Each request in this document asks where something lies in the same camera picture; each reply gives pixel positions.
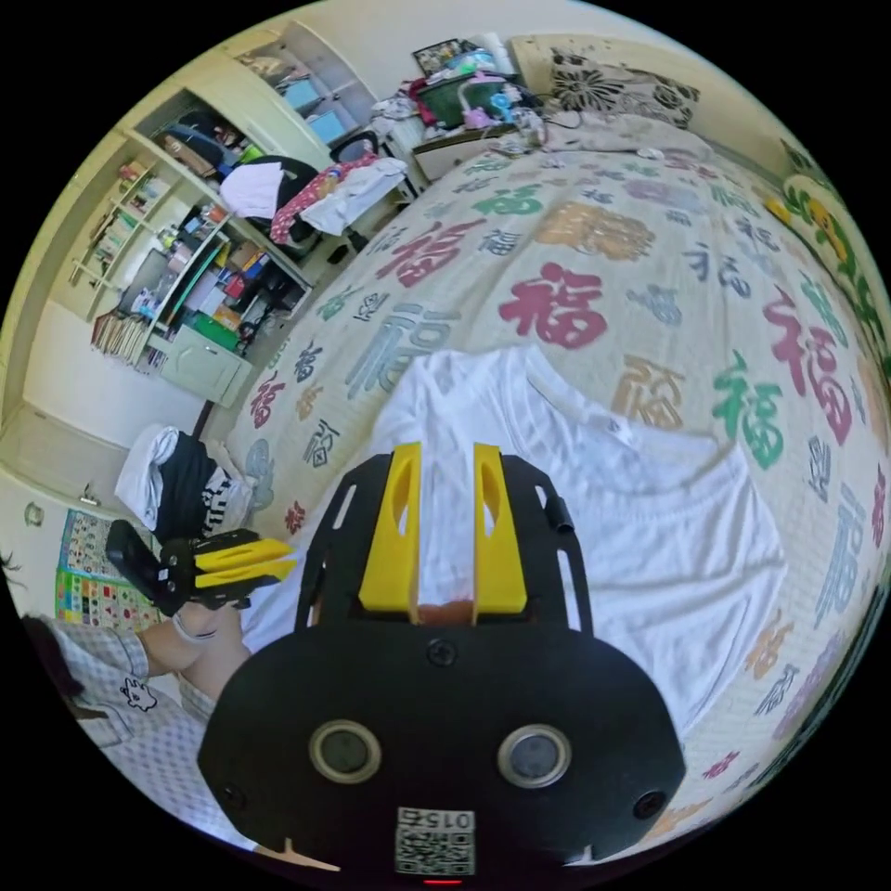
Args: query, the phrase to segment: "bed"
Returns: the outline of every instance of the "bed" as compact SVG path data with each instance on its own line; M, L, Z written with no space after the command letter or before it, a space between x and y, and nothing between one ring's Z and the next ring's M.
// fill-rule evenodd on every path
M770 779L891 570L885 335L765 206L785 205L782 189L690 133L636 126L605 119L585 148L564 134L562 150L490 150L436 183L318 297L226 442L260 481L254 528L287 538L412 358L537 342L589 398L744 446L789 574L739 676L683 741L670 809L626 853ZM633 150L655 143L661 158ZM859 256L872 262L865 244ZM886 317L880 280L871 300Z

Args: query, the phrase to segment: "label sticker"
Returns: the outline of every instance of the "label sticker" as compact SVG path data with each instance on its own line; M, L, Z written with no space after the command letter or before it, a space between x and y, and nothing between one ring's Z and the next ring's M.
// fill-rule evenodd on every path
M473 875L476 820L471 810L400 807L396 871L403 875Z

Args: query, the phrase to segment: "office chair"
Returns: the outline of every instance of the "office chair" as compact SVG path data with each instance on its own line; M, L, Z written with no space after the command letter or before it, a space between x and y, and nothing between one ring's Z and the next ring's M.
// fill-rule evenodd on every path
M334 163L341 161L353 161L361 157L364 153L362 147L363 142L371 144L371 150L374 154L378 153L380 144L377 134L370 130L358 133L344 140L337 145L330 153L331 160ZM305 161L297 161L295 158L288 158L286 155L263 155L260 158L254 158L251 161L244 161L244 164L281 164L284 176L281 185L278 187L278 199L276 207L284 207L292 198L302 192L319 174L319 171L307 164ZM248 222L259 229L267 238L270 238L270 228L272 220L261 219L260 217L248 217ZM311 252L322 240L321 233L313 229L308 223L304 222L299 216L294 220L291 227L291 240L296 247L291 245L279 245L292 260L302 260L309 252ZM356 252L361 251L367 244L368 240L364 239L359 233L353 229L347 228L344 233L350 240Z

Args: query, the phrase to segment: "patterned pillow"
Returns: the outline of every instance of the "patterned pillow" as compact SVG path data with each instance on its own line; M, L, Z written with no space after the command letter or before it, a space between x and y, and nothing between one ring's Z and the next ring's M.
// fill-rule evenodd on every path
M638 114L686 130L699 90L651 71L601 65L587 56L551 48L554 97L569 111Z

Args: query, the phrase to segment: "person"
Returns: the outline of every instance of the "person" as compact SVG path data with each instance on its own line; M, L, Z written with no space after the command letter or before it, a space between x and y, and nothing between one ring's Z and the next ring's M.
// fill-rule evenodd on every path
M3 577L14 572L3 559ZM143 631L75 625L42 615L21 618L26 634L72 716L109 761L147 798L221 841L301 866L336 867L278 853L241 835L198 768L198 751L216 699L249 657L238 612L187 603ZM151 685L174 674L181 703Z

